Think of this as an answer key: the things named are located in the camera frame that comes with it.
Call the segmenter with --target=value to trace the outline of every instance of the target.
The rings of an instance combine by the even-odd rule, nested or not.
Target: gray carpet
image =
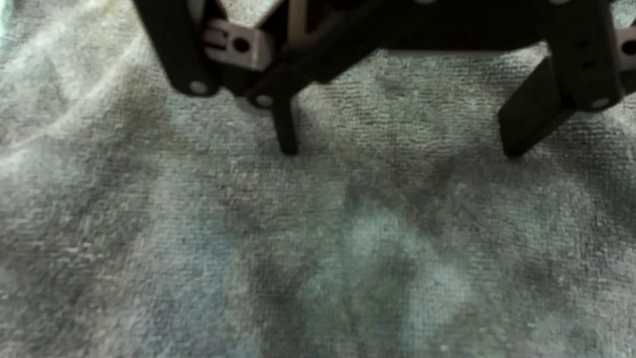
[[[636,355],[636,97],[514,162],[540,47],[377,53],[288,158],[170,91],[129,0],[0,17],[0,358]]]

